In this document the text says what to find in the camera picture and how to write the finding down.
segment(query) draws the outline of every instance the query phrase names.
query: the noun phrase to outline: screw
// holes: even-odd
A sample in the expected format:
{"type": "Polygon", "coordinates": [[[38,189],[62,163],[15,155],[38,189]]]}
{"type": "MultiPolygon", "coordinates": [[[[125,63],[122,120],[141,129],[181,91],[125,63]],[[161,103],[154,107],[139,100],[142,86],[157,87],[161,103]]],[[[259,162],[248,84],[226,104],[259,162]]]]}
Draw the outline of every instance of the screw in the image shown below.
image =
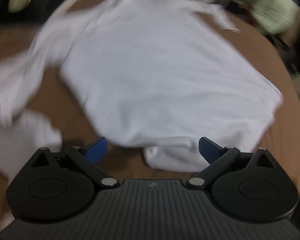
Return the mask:
{"type": "Polygon", "coordinates": [[[115,178],[104,178],[101,180],[101,183],[104,186],[113,186],[117,183],[117,180],[115,178]]]}
{"type": "Polygon", "coordinates": [[[188,182],[193,186],[202,186],[204,184],[204,179],[199,177],[194,177],[189,179],[188,182]]]}

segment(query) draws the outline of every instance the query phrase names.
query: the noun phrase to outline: ribbed gray base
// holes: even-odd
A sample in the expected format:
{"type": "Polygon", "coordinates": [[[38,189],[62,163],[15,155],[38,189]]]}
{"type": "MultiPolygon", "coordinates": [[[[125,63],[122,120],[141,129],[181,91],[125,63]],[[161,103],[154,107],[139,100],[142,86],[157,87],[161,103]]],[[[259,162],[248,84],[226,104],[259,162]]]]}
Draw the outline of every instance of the ribbed gray base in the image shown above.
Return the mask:
{"type": "Polygon", "coordinates": [[[300,239],[288,220],[244,223],[228,217],[203,191],[179,180],[127,179],[101,191],[91,206],[69,220],[30,224],[16,220],[0,236],[5,240],[133,239],[300,239]]]}

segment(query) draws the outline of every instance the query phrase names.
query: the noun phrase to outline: white fabric pile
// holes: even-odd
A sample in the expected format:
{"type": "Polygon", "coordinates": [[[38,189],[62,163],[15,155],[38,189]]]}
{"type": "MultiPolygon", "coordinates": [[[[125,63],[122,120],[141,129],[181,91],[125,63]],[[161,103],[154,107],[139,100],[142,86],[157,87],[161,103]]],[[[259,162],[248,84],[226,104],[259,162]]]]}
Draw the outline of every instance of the white fabric pile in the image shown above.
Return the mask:
{"type": "Polygon", "coordinates": [[[52,17],[28,52],[0,63],[0,126],[12,125],[44,68],[61,64],[95,131],[144,147],[153,168],[205,168],[202,136],[251,151],[281,93],[194,11],[239,31],[220,6],[195,0],[105,0],[52,17]]]}
{"type": "Polygon", "coordinates": [[[45,116],[25,110],[13,126],[0,127],[0,170],[11,182],[38,148],[59,152],[61,145],[60,131],[45,116]]]}

